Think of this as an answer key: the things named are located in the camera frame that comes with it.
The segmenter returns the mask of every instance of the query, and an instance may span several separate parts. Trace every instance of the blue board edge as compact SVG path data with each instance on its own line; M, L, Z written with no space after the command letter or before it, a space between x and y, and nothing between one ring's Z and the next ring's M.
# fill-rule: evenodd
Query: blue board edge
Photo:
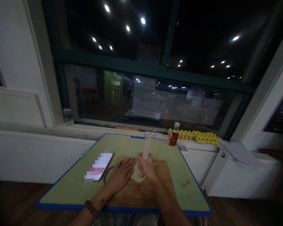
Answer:
M100 138L97 142L99 142L99 141L102 139L102 137L104 137L106 134L130 136L131 138L135 138L135 139L145 139L145 137L124 135L124 134L116 134L116 133L105 133L104 135L101 136L101 138ZM185 160L185 158L183 157L183 155L182 155L182 153L181 153L181 151L180 151L180 149L179 149L179 147L178 147L177 144L176 144L176 146L177 146L177 148L178 148L178 150L179 150L179 152L180 152L180 154L181 154L183 160L184 160L185 163L186 163L186 160ZM81 158L79 158L79 160L77 160L77 161L72 165L72 167L73 167L75 164L77 164L78 161L80 161L80 159L81 159ZM193 173L192 173L192 171L191 171L189 165L188 165L187 163L186 163L186 165L188 166L188 168L189 168L189 170L190 170L190 172L191 172L191 174L192 174L192 176L193 176L193 178L194 178L194 180L195 180L195 182L196 182L198 188L200 189L201 194L203 195L203 197L204 197L204 199L205 199L205 201L206 201L206 203L207 203L207 205L208 205L208 207L209 207L210 210L209 210L209 212L183 210L183 212L184 212L185 215L188 216L188 217L210 217L210 216L212 215L212 209L211 209L211 207L210 207L210 205L209 205L207 199L205 198L205 196L204 196L204 194L203 194L203 192L202 192L202 190L201 190L201 188L200 188L198 182L196 181L196 179L195 179L195 177L194 177L194 175L193 175ZM44 203L40 203L40 200L53 188L53 186L55 186L55 185L62 179L62 177L65 176L66 173L64 173L64 174L57 180L57 182L55 182L55 183L46 191L46 193L45 193L44 195L42 195L42 197L37 201L36 207L37 207L38 209L47 209L47 210L69 210L69 211L81 211L82 209L84 209L84 207L85 207L84 205L44 204ZM102 212L160 214L159 209L126 208L126 207L108 207L108 206L105 206L105 207L102 209Z

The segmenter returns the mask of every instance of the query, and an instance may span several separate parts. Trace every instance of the window glass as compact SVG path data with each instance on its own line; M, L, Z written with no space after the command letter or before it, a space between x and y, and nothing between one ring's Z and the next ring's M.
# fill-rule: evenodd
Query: window glass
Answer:
M236 96L95 67L64 64L64 72L75 120L111 126L147 126L164 132L178 121L183 130L218 134Z
M56 0L64 48L159 65L172 0Z
M168 67L247 82L281 9L276 0L181 0Z

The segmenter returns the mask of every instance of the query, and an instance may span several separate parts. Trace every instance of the window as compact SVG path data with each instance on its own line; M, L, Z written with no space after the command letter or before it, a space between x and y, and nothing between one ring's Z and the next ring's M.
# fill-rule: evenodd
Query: window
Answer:
M276 0L181 0L168 67L248 82L281 10Z
M235 93L139 74L64 64L76 121L111 126L140 125L164 132L180 122L183 130L219 133Z
M171 0L66 0L63 47L159 65Z
M283 1L43 0L76 123L229 140L283 38Z

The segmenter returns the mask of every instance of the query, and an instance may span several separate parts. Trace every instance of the wooden table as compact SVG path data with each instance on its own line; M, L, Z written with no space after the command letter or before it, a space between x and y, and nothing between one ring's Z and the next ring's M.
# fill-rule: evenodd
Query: wooden table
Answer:
M91 199L103 186L99 182L84 183L84 175L103 150L115 152L110 166L120 156L136 157L143 151L144 137L104 134L90 149L86 157L79 159L37 202L42 209L82 210L87 199ZM174 186L177 202L187 216L210 216L212 211L199 188L190 168L177 146L166 140L152 139L150 153L153 159L165 160ZM159 214L157 208L105 206L102 211Z

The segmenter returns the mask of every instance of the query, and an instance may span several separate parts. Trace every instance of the hand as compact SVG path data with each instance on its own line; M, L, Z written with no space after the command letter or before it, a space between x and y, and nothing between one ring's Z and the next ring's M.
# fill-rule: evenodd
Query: hand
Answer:
M145 160L144 157L142 156L142 152L138 153L138 169L141 170L148 181L152 182L158 179L155 171L154 171L154 166L153 166L153 160L152 160L152 155L149 154L148 160Z
M135 158L121 159L118 161L110 174L105 186L112 194L120 191L128 182L133 173L133 166L136 164Z

